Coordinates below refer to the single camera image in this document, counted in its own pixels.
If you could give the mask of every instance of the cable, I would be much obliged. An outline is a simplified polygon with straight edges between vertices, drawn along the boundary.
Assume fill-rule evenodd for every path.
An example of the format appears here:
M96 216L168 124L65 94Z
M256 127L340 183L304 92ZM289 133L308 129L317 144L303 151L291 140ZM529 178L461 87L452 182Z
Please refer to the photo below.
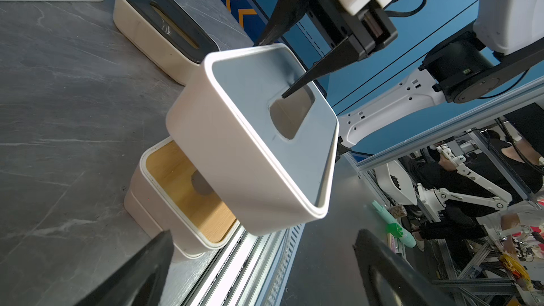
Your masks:
M421 2L421 5L419 5L419 7L417 9L411 10L409 12L399 12L399 11L396 11L396 10L387 10L387 11L385 11L385 13L389 17L399 17L399 18L410 17L410 16L413 16L414 14L418 13L420 10L422 10L422 8L425 7L426 3L427 3L427 0L423 0Z
M510 91L512 90L512 88L514 86L516 86L519 82L521 82L521 80L525 77L525 75L527 74L527 72L529 72L529 70L531 70L531 68L528 68L527 70L525 70L525 72L521 75L521 77L514 83L512 84L511 87L509 87L508 89L506 89L505 91L503 92L499 92L498 94L496 95L493 95L493 96L487 96L487 97L478 97L478 99L488 99L488 98L494 98L494 97L497 97L497 96L500 96L502 95L503 93L507 92L507 91Z

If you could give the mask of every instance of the person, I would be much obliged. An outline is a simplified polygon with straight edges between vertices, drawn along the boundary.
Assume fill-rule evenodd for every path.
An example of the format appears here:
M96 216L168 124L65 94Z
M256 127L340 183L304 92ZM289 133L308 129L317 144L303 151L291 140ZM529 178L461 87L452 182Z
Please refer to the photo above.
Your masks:
M507 165L509 165L533 191L542 188L542 175L527 165L507 142L489 139L489 146L493 146ZM520 152L534 165L539 165L541 155L525 139L516 143ZM408 173L420 182L425 188L446 188L451 192L469 194L481 197L494 195L480 187L467 177L456 172L453 163L443 155L439 162L427 163L418 166L415 161L401 160ZM498 230L517 227L519 224L538 227L544 222L544 209L537 209L527 201L521 199L497 167L484 154L476 159L465 162L466 166L512 195L512 202L505 211L496 211L491 207L466 203L462 201L446 201L443 211L445 220L415 229L414 237L418 241L431 239L477 239L485 236L482 224ZM513 249L512 241L506 246Z

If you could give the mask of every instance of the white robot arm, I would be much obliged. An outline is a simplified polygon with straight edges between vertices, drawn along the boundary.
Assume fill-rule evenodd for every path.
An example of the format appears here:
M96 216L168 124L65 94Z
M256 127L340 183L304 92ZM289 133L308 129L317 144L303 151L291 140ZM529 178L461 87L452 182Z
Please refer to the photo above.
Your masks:
M423 0L418 9L408 13L384 10L395 1L397 0L278 0L255 45L275 42L308 13L323 38L332 47L282 97L286 98L308 82L384 49L398 35L389 17L407 17L417 13L426 3ZM493 65L480 53L486 46L494 51L499 65ZM374 118L365 115L364 119L370 121L367 122L370 132L360 134L364 137L374 128L379 129L398 119L398 115L387 112L388 109L407 107L407 111L411 113L418 107L423 109L429 104L440 104L444 99L436 97L438 92L443 94L448 103L466 103L485 95L541 60L544 60L543 0L480 0L477 19L429 51L419 68L420 71L427 70L436 81L432 85L434 92L425 91L413 105L400 104L401 96L405 99L409 97L401 95L399 91L387 92L377 98L385 99L386 102L365 107L371 112L379 111L384 118L380 118L378 123L375 120L377 115L374 114ZM345 130L353 133L355 126ZM356 144L358 136L355 134L358 135L359 132L350 137L347 134L341 135L344 139L341 142L343 146Z
M427 70L416 69L402 82L369 103L338 117L341 144L350 148L384 126L426 107L445 103Z
M491 182L490 180L469 169L464 163L466 159L463 155L455 156L452 153L452 150L446 145L438 146L436 150L442 153L448 160L450 160L454 164L457 172L460 175L463 175L473 180L474 183L478 184L480 187L483 187L495 196L479 197L467 194L459 194L455 192L450 192L445 188L427 190L421 185L421 183L418 183L417 190L419 198L425 208L428 210L433 221L440 221L439 212L445 209L445 202L447 200L478 204L486 207L491 207L497 211L505 210L508 207L508 205L512 201L512 195L506 190Z

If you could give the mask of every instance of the yellow cable bundle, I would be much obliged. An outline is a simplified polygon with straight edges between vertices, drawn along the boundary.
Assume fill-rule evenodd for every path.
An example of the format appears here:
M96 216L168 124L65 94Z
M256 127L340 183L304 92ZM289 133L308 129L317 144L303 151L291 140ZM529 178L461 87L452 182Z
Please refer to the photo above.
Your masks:
M523 268L523 266L510 255L503 254L499 258L499 260L503 263L504 268L508 269L510 272L517 272L527 282L531 281L531 277L529 276L525 268Z

